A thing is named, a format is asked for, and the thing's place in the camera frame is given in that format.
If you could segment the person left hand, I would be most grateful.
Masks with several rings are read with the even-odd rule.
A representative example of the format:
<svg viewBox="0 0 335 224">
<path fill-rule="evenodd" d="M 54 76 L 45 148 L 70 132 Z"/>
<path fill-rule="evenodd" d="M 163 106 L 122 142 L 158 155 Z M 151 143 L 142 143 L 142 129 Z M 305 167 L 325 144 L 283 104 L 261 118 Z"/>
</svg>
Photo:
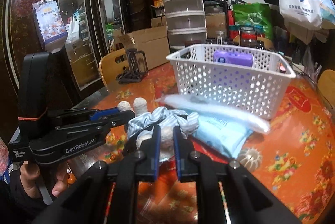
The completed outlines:
<svg viewBox="0 0 335 224">
<path fill-rule="evenodd" d="M 58 197 L 68 188 L 67 163 L 61 163 L 55 173 L 56 184 L 52 189 L 52 195 Z M 37 187 L 37 179 L 40 176 L 40 170 L 37 164 L 24 161 L 20 167 L 20 180 L 26 194 L 31 198 L 40 198 L 41 194 Z"/>
</svg>

